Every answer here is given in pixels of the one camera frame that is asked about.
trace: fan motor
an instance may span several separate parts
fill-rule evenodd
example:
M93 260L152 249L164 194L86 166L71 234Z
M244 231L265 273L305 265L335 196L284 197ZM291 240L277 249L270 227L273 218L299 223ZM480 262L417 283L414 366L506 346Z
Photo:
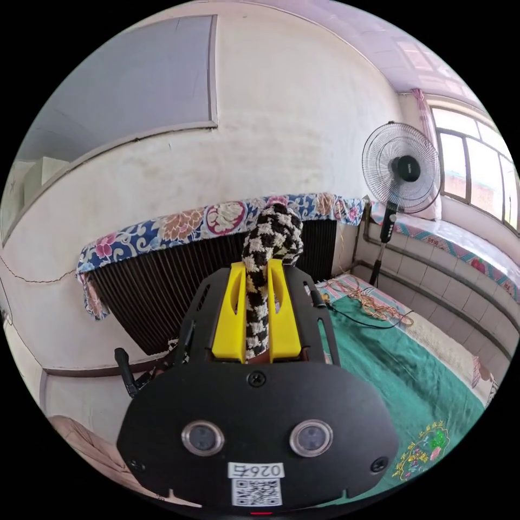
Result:
M392 159L388 169L407 183L414 183L421 175L419 162L411 155L403 155L402 157Z

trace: fan guard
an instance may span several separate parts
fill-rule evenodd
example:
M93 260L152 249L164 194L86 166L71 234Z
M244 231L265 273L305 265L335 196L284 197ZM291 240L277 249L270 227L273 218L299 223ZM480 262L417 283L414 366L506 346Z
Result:
M418 213L433 204L442 182L437 150L413 126L380 126L363 148L363 175L374 197L403 213Z

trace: sensor lens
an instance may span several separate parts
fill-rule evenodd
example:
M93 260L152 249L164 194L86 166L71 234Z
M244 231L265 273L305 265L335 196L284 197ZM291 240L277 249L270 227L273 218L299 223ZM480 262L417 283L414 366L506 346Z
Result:
M189 423L183 429L181 437L184 447L200 457L215 455L224 446L224 435L217 426L208 421Z
M317 457L325 453L331 443L332 429L327 423L318 420L301 422L289 438L291 449L301 457Z

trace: window frame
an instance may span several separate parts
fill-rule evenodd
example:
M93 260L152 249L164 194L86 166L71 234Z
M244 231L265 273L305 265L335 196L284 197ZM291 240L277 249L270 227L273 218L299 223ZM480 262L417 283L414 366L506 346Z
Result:
M481 118L474 117L474 116L472 116L470 114L467 114L465 112L462 112L462 111L459 111L459 110L455 110L453 108L444 107L444 106L437 106L434 103L429 104L429 107L430 107L430 111L431 111L433 124L435 126L435 134L436 134L436 137L437 137L437 145L438 145L438 150L439 150L439 158L440 158L441 170L443 172L443 178L445 179L446 177L445 177L445 171L444 171L443 145L442 145L442 140L441 140L441 135L442 134L453 135L455 137L461 138L462 143L463 143L463 149L464 149L464 159L465 159L465 162L466 162L466 195L465 195L465 197L460 197L459 195L455 195L453 193L446 192L445 189L444 189L444 187L445 187L444 186L445 180L443 181L443 184L441 186L440 194L442 196L444 196L444 197L449 197L451 199L457 200L457 201L459 201L459 202L461 202L463 204L466 204L467 206L470 206L470 207L480 211L481 213L484 213L488 217L496 220L497 222L500 222L507 229L512 231L515 235L520 237L520 208L519 208L519 213L517 215L517 226L518 226L518 229L516 227L512 226L511 224L509 224L509 222L507 222L505 220L505 181L504 181L504 171L502 169L501 157L504 158L507 162L509 162L509 163L511 163L513 165L513 170L514 170L514 172L516 174L516 177L518 177L518 171L517 171L515 163L512 161L512 159L509 159L509 157L504 155L500 150L496 149L494 146L489 145L488 143L486 143L482 139L482 134L480 132L479 124L483 125L483 126L487 126L488 128L490 128L494 132L497 132L497 130L493 127L493 125L484 122ZM435 116L433 114L433 109L442 110L442 111L446 111L446 112L453 112L454 114L460 114L460 115L466 116L467 118L472 119L473 121L475 121L475 126L477 127L477 132L478 132L478 135L479 135L479 139L473 137L472 135L465 134L464 132L459 132L457 130L451 130L449 128L444 128L444 127L437 126L437 122L435 121ZM493 150L494 152L496 152L497 155L498 155L498 162L499 162L499 165L500 165L500 176L501 176L501 180L502 180L502 217L501 218L497 218L492 213L489 213L486 210L483 210L481 207L475 206L474 204L471 203L471 164L470 164L469 149L468 149L468 146L467 146L467 140L468 139L471 139L471 140L473 140L475 142L479 142L483 146L486 146L487 148L489 148L489 149ZM516 190L517 190L517 204L520 204L520 184L519 183L516 184Z

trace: floral cloth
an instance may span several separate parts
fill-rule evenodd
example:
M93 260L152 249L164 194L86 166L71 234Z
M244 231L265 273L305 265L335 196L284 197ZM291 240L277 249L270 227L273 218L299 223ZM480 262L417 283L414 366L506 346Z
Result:
M259 211L275 202L288 205L305 220L336 220L358 226L361 199L331 193L305 193L226 202L181 211L126 227L86 245L77 263L76 278L83 285L84 304L96 321L110 314L89 280L89 272L104 265L177 245L249 231Z

